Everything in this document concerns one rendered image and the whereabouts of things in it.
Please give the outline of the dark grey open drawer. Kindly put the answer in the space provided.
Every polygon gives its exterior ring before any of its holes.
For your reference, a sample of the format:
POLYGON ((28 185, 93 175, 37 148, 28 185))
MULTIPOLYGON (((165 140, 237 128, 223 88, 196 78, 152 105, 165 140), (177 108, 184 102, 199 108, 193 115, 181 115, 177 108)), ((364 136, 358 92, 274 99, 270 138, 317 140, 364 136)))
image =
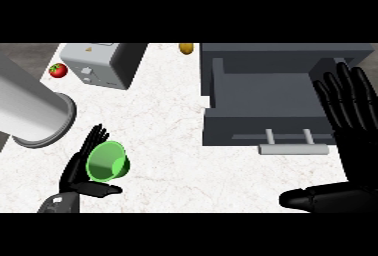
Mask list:
POLYGON ((211 65, 211 107, 203 113, 203 146, 257 146, 267 143, 265 130, 277 144, 302 144, 302 130, 316 144, 333 145, 332 128, 305 73, 226 72, 221 58, 211 65))

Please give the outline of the green cup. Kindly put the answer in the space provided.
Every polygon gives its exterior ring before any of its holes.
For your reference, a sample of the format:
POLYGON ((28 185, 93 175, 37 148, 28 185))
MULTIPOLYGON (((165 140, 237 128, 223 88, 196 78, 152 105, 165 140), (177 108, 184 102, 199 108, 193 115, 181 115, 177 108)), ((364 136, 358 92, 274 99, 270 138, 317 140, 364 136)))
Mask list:
POLYGON ((116 141, 100 143, 90 152, 85 172, 91 181, 107 182, 121 178, 130 170, 130 160, 116 141))

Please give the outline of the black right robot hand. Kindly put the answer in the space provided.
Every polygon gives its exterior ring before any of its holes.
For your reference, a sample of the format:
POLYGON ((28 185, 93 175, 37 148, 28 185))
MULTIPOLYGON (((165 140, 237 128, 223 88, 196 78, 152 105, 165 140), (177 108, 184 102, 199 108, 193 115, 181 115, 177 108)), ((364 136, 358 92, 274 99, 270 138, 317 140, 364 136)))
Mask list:
POLYGON ((279 205, 310 213, 378 213, 378 95, 363 69, 342 62, 313 87, 347 181, 283 192, 279 205))

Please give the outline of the grey toaster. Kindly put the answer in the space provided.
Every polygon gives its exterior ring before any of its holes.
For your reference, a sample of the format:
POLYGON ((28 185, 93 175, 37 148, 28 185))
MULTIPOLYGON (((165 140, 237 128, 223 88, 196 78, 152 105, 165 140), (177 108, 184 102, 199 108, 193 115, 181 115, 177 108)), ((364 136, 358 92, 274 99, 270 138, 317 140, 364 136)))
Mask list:
POLYGON ((68 43, 60 60, 84 84, 127 90, 146 43, 68 43))

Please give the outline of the dark grey cabinet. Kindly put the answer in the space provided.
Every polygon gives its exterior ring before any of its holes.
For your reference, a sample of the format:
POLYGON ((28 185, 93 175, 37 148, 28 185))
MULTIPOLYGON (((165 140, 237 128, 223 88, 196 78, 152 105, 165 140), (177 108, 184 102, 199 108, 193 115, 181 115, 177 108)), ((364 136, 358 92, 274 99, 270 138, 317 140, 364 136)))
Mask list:
POLYGON ((214 59, 230 74, 308 73, 322 59, 342 58, 355 66, 372 52, 369 43, 200 43, 200 95, 209 95, 214 59))

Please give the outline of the red tomato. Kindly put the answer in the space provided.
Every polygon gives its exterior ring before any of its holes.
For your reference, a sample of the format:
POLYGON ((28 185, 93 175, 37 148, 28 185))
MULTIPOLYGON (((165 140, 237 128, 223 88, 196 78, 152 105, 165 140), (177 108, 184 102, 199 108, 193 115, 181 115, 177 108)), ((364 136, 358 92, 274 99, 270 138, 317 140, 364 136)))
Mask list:
POLYGON ((68 67, 62 63, 56 63, 48 68, 48 74, 53 78, 62 78, 68 73, 68 67))

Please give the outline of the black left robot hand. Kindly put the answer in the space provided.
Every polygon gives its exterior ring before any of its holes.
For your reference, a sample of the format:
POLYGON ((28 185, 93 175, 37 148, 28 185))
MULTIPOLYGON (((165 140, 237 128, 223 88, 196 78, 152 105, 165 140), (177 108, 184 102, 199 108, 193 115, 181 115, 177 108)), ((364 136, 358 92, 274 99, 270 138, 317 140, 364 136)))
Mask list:
POLYGON ((60 193, 76 192, 96 198, 104 198, 107 195, 122 193, 122 189, 118 186, 91 181, 85 171, 88 155, 96 146, 106 141, 107 137, 106 129, 97 124, 91 128, 79 151, 72 155, 65 166, 59 180, 60 193))

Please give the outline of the large pale grey cylinder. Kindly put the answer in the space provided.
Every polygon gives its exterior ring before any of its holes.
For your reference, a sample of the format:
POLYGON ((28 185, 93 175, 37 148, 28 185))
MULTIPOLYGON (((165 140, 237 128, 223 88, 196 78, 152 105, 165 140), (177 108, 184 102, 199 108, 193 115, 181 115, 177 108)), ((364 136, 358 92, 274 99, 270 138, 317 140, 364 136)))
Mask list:
POLYGON ((26 148, 53 144, 66 134, 76 105, 54 93, 0 52, 0 131, 26 148))

